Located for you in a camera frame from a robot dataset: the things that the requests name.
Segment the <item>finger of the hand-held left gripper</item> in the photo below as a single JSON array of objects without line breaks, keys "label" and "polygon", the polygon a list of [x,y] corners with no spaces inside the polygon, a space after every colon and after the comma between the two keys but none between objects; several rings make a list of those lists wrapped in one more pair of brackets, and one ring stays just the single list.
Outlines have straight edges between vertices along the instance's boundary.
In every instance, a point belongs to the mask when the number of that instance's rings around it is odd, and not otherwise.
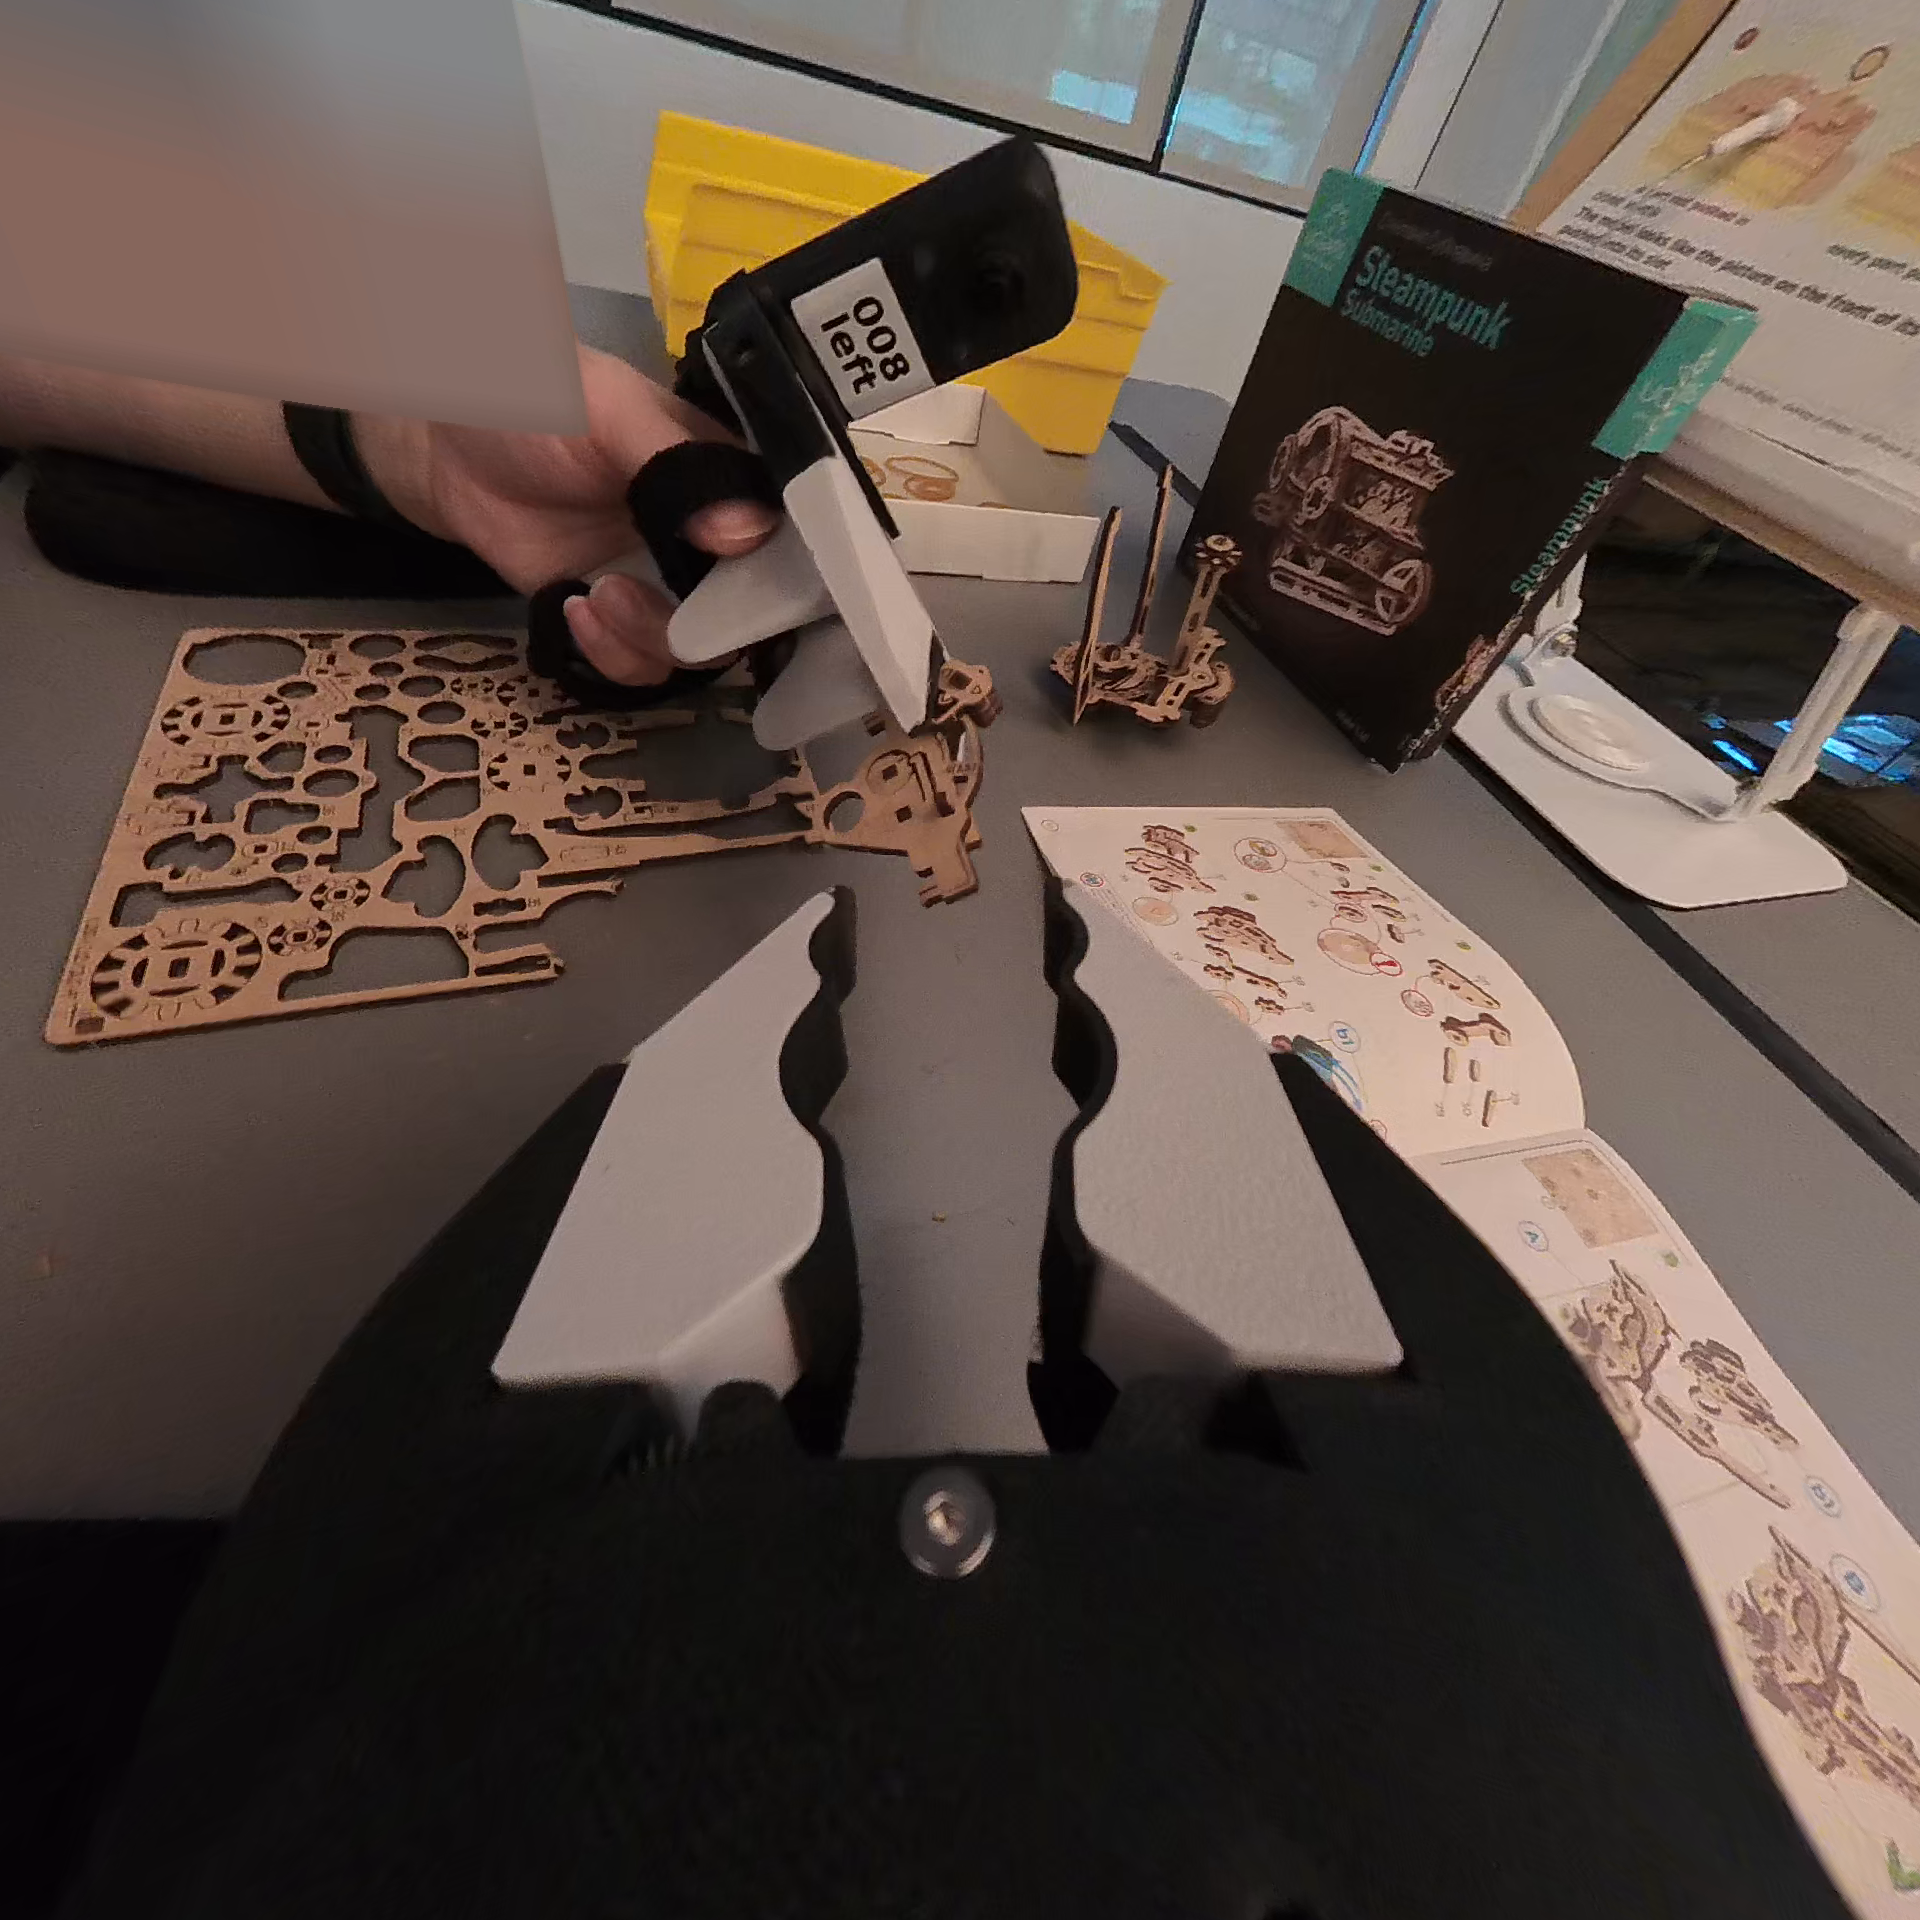
[{"label": "finger of the hand-held left gripper", "polygon": [[787,526],[802,530],[805,563],[827,587],[835,617],[848,628],[890,721],[899,734],[931,727],[945,648],[894,560],[894,534],[872,526],[848,458],[820,458],[787,487]]}]

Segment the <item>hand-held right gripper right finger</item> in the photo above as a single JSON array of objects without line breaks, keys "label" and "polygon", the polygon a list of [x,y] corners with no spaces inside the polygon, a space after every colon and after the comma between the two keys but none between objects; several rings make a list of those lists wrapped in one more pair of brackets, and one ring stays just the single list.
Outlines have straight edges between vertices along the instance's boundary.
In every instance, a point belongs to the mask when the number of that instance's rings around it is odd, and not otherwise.
[{"label": "hand-held right gripper right finger", "polygon": [[1053,1150],[1029,1413],[1092,1451],[1120,1390],[1390,1378],[1401,1343],[1267,1045],[1084,884],[1044,879]]}]

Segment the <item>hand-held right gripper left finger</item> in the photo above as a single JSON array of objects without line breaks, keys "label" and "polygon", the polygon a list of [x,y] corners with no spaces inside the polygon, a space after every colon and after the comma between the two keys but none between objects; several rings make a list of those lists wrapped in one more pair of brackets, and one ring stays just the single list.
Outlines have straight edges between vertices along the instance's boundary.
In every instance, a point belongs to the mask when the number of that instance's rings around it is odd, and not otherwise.
[{"label": "hand-held right gripper left finger", "polygon": [[492,1353],[500,1390],[635,1382],[695,1437],[768,1382],[802,1451],[858,1404],[848,1078],[858,889],[805,898],[629,1058]]}]

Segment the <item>laser-cut wooden parts sheet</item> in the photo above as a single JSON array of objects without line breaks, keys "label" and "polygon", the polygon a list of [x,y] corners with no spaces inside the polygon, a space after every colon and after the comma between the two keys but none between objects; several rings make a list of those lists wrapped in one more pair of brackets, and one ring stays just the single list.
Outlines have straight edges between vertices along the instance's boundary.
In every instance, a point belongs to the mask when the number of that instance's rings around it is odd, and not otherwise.
[{"label": "laser-cut wooden parts sheet", "polygon": [[749,747],[753,676],[582,710],[492,633],[182,633],[133,747],[44,1045],[562,978],[535,923],[626,879],[749,849],[899,857],[980,889],[984,727],[858,721],[858,772],[802,747],[749,791],[656,791],[645,747]]}]

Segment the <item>partly built wooden model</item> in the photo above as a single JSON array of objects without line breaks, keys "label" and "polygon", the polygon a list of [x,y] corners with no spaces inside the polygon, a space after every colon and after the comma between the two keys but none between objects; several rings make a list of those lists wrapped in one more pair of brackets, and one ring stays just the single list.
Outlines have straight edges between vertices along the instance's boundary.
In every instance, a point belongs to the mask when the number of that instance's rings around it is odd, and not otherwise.
[{"label": "partly built wooden model", "polygon": [[1053,655],[1053,669],[1075,687],[1075,727],[1092,707],[1130,710],[1139,727],[1179,727],[1179,721],[1213,727],[1220,707],[1237,698],[1237,663],[1220,656],[1230,639],[1213,633],[1213,595],[1220,595],[1230,569],[1240,563],[1237,534],[1192,543],[1192,588],[1190,588],[1190,617],[1171,633],[1171,655],[1168,656],[1145,655],[1168,509],[1171,509],[1171,465],[1162,465],[1145,569],[1139,569],[1130,628],[1125,628],[1120,648],[1102,639],[1120,509],[1105,509],[1105,526],[1102,526],[1084,628],[1078,628],[1075,648]]}]

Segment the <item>black model kit box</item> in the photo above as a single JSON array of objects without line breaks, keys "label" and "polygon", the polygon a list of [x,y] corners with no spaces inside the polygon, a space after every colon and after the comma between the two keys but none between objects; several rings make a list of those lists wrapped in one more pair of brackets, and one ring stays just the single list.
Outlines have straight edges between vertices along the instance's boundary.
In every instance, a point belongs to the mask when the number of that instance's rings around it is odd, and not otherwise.
[{"label": "black model kit box", "polygon": [[1383,772],[1436,754],[1756,314],[1326,167],[1190,534]]}]

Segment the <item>person's left hand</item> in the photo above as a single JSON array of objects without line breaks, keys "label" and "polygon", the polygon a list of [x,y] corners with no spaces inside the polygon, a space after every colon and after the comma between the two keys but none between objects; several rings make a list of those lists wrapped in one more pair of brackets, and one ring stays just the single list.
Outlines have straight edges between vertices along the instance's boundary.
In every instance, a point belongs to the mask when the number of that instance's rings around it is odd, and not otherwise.
[{"label": "person's left hand", "polygon": [[722,428],[600,344],[575,344],[575,375],[582,434],[355,412],[355,450],[412,530],[474,553],[500,587],[541,588],[582,580],[588,588],[562,595],[575,655],[609,687],[666,687],[672,595],[619,580],[635,553],[626,487],[654,458],[722,441]]}]

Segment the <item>white cardboard tray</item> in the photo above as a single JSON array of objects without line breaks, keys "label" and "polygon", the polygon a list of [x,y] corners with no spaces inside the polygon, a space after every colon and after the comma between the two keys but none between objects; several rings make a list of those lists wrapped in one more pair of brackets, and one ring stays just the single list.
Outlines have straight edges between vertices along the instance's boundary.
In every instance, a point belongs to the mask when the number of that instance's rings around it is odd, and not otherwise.
[{"label": "white cardboard tray", "polygon": [[1092,563],[1092,465],[1041,450],[998,397],[939,390],[848,428],[899,569],[1078,587]]}]

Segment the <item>glass window panel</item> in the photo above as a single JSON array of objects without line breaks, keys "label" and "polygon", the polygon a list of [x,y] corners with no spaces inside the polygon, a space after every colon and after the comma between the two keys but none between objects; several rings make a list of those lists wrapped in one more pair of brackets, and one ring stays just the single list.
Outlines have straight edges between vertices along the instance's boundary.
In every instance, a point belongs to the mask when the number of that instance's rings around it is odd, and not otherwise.
[{"label": "glass window panel", "polygon": [[1367,158],[1415,0],[626,0],[645,26],[1300,211]]}]

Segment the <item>yellow plastic bin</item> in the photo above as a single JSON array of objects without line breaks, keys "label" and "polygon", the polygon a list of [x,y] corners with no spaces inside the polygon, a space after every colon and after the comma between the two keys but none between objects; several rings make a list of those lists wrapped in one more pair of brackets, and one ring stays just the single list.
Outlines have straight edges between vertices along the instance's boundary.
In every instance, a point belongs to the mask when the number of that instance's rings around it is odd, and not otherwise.
[{"label": "yellow plastic bin", "polygon": [[[753,272],[908,184],[924,174],[894,166],[666,112],[645,184],[645,285],[666,353],[682,353],[682,332],[708,318],[722,282]],[[1092,458],[1105,441],[1120,380],[1130,375],[1168,289],[1154,266],[1084,225],[1075,225],[1075,257],[1075,328],[973,375],[973,390],[984,390],[1053,458]]]}]

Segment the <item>open instruction booklet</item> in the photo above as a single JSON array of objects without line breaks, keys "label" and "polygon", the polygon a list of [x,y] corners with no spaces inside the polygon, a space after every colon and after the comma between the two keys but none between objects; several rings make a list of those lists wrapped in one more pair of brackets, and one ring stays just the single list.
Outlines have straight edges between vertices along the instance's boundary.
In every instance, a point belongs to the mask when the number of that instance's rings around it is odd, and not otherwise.
[{"label": "open instruction booklet", "polygon": [[1326,811],[1025,811],[1277,1058],[1300,1058],[1537,1306],[1660,1502],[1756,1753],[1854,1912],[1920,1906],[1920,1550],[1732,1290],[1590,1133],[1546,1003]]}]

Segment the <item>black wristband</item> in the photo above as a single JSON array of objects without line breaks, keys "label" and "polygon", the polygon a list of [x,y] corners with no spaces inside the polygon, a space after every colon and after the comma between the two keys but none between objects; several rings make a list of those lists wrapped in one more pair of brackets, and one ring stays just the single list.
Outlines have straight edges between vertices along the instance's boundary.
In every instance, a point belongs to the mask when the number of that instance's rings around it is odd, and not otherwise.
[{"label": "black wristband", "polygon": [[343,409],[314,409],[314,404],[286,404],[279,412],[286,412],[286,441],[291,441],[299,467],[314,476],[314,487],[337,516],[371,516],[379,487],[362,467],[355,412]]}]

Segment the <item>white desk stand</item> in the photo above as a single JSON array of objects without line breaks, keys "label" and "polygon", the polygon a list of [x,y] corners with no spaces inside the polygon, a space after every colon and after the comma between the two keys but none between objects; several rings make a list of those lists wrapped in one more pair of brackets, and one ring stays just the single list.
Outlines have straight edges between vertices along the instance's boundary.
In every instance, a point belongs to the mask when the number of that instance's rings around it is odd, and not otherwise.
[{"label": "white desk stand", "polygon": [[1845,859],[1786,802],[1815,772],[1823,737],[1873,663],[1910,628],[1910,560],[1900,580],[1845,587],[1830,656],[1815,663],[1786,747],[1739,778],[1572,656],[1572,563],[1510,656],[1494,663],[1455,737],[1510,787],[1615,889],[1660,911],[1739,911],[1837,898]]}]

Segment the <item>black wrist rest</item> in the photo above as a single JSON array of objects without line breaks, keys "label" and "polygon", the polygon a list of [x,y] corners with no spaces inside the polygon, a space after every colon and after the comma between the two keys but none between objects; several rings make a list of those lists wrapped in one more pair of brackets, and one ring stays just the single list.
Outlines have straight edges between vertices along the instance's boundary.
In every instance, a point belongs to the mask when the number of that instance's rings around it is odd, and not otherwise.
[{"label": "black wrist rest", "polygon": [[514,595],[464,543],[103,458],[23,458],[23,526],[82,587],[179,595]]}]

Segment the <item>printed instruction board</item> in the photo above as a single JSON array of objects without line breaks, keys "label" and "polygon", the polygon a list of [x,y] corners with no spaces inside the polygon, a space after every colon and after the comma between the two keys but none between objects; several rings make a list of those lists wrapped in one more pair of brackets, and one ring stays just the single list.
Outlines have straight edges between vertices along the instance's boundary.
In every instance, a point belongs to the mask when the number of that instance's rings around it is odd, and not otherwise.
[{"label": "printed instruction board", "polygon": [[1910,504],[1920,9],[1707,0],[1583,85],[1510,225],[1756,314],[1707,412]]}]

